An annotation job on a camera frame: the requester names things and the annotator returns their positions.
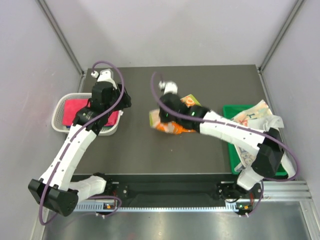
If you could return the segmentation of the orange white patterned towel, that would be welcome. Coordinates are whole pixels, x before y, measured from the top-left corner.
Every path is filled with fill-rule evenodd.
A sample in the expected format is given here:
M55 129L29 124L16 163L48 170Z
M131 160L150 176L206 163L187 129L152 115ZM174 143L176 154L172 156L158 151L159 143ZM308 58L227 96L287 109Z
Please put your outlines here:
M188 107L200 105L199 101L192 94L182 97L180 100L184 102ZM159 109L154 109L149 112L149 125L151 128L156 129L160 132L174 135L195 132L195 130L186 129L174 121L171 121L169 123L162 123L159 117L159 113Z

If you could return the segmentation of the pink microfiber towel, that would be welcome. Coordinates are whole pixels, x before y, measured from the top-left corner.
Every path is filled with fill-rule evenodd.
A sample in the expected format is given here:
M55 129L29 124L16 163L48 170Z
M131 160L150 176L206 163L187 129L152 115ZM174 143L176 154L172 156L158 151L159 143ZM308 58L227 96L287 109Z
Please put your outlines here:
M70 128L76 113L88 105L88 98L75 98L67 99L64 104L62 125ZM108 118L108 122L104 125L105 127L112 127L116 124L119 116L119 111L114 111Z

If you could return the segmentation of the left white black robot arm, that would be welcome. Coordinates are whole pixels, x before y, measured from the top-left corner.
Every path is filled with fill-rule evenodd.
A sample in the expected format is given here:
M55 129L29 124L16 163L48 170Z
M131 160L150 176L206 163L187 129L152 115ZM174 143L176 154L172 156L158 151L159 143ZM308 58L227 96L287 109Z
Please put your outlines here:
M39 179L32 179L28 184L28 190L41 209L47 208L66 217L79 202L95 195L106 199L113 194L113 185L100 175L77 182L72 182L72 177L111 113L130 106L131 99L123 83L98 81L92 87L89 103L77 112L69 134L50 167Z

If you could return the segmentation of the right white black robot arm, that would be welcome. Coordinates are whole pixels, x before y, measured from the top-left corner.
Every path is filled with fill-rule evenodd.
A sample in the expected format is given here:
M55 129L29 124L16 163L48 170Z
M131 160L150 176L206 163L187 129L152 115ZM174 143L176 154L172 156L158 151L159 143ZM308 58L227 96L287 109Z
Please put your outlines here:
M253 186L276 175L285 152L280 132L275 128L268 131L251 129L217 114L200 105L187 106L172 92L160 97L159 117L161 122L175 122L187 130L215 137L238 146L255 157L238 175L233 192L245 198Z

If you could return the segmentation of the white perforated basket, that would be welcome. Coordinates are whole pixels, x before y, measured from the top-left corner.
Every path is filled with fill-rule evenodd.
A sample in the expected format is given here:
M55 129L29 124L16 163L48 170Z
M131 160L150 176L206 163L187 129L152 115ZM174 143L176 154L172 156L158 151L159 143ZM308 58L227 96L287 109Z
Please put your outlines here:
M51 119L52 128L57 132L68 134L70 131L70 128L67 128L66 126L64 126L62 124L63 114L64 114L64 106L65 106L66 100L69 100L69 99L89 99L91 96L92 96L92 94L89 92L87 92L87 93L69 93L69 94L63 96L58 101L58 103L55 107L55 110L53 112L53 116ZM122 115L123 115L123 111L119 110L119 115L118 115L116 124L114 126L112 126L112 128L108 131L100 131L99 136L113 135L117 131L117 128L118 128L118 125L119 125L119 122L120 122Z

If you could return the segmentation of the green plastic tray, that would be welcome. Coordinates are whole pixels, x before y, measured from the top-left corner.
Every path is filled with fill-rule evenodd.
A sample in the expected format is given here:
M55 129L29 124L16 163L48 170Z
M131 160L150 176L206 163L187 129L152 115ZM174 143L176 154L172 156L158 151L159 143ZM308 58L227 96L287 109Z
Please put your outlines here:
M258 130L268 130L270 127L280 129L284 127L280 117L274 116L264 100L256 105L224 105L223 116L244 126L251 126ZM231 173L238 175L245 166L252 164L255 159L244 149L228 144Z

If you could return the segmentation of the white letter print towel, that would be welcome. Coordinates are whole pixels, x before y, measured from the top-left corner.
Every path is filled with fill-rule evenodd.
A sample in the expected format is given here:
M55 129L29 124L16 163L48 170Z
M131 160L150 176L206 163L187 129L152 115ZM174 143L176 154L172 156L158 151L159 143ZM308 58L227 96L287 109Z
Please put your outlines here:
M256 105L231 105L226 108L225 113L232 121L246 127L249 126L249 120L256 120L273 114L264 100ZM256 157L243 148L230 144L228 146L230 147L229 156L233 174L237 175L244 167L250 166L254 162Z

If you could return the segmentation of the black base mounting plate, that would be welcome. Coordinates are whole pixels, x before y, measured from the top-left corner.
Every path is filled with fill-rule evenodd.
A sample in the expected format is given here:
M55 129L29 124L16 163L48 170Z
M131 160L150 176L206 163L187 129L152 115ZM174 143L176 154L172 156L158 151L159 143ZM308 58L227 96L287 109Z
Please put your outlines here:
M168 199L171 196L187 198L205 196L210 200L243 199L251 196L258 197L260 187L258 184L250 190L237 186L234 182L217 181L154 181L154 182L120 182L108 183L105 194L116 196L122 200L133 200L137 196L155 196Z

